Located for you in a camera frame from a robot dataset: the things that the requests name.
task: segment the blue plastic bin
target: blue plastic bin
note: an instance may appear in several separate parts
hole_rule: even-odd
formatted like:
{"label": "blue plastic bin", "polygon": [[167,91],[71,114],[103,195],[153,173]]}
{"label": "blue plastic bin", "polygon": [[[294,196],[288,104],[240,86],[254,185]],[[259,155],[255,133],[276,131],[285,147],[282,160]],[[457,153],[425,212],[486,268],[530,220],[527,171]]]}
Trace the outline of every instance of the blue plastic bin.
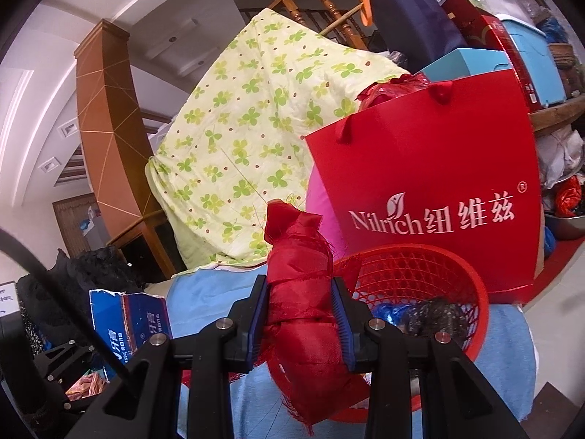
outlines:
{"label": "blue plastic bin", "polygon": [[429,64],[421,72],[431,82],[440,82],[504,69],[512,69],[512,64],[504,51],[461,48]]}
{"label": "blue plastic bin", "polygon": [[536,96],[543,107],[567,100],[561,76],[545,34],[534,26],[507,14],[497,14],[526,65]]}

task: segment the silver rivet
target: silver rivet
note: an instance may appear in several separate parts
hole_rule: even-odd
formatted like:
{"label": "silver rivet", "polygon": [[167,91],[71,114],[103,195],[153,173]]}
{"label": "silver rivet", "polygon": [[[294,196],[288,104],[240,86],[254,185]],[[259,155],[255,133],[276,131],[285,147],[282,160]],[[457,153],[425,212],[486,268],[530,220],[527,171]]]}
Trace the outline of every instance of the silver rivet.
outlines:
{"label": "silver rivet", "polygon": [[167,336],[165,334],[154,334],[148,341],[151,345],[159,346],[167,341]]}
{"label": "silver rivet", "polygon": [[231,318],[227,318],[226,316],[215,322],[215,326],[220,330],[227,330],[228,328],[231,328],[232,325],[233,320]]}
{"label": "silver rivet", "polygon": [[437,332],[435,334],[435,340],[437,340],[439,343],[447,344],[451,341],[451,335],[449,335],[447,332]]}
{"label": "silver rivet", "polygon": [[382,330],[386,326],[386,322],[381,318],[372,318],[367,324],[372,330]]}

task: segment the orange strap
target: orange strap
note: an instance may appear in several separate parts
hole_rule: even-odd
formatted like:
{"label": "orange strap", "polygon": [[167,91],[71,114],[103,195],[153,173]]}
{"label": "orange strap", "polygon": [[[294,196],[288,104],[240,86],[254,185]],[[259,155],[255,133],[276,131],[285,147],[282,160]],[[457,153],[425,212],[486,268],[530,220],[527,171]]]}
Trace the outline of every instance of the orange strap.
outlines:
{"label": "orange strap", "polygon": [[371,17],[371,5],[370,0],[362,0],[362,8],[360,8],[360,14],[362,16],[362,23],[364,26],[371,26],[373,19]]}

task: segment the green floral blanket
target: green floral blanket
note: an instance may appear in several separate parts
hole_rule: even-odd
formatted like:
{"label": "green floral blanket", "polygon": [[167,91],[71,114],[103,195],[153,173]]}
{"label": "green floral blanket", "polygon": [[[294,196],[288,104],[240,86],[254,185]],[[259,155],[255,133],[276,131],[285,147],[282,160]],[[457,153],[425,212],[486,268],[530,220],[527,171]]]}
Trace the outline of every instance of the green floral blanket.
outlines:
{"label": "green floral blanket", "polygon": [[304,136],[358,108],[376,80],[405,71],[263,10],[180,111],[146,175],[189,269],[265,259],[266,203],[303,208],[313,166]]}

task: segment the red shopping bag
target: red shopping bag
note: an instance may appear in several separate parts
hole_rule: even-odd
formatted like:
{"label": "red shopping bag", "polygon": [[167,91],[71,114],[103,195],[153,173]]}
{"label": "red shopping bag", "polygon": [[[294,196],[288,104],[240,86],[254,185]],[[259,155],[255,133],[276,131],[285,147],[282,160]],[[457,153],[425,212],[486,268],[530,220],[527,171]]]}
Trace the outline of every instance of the red shopping bag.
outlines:
{"label": "red shopping bag", "polygon": [[540,183],[513,71],[435,83],[306,140],[349,253],[432,244],[468,261],[491,302],[530,300]]}

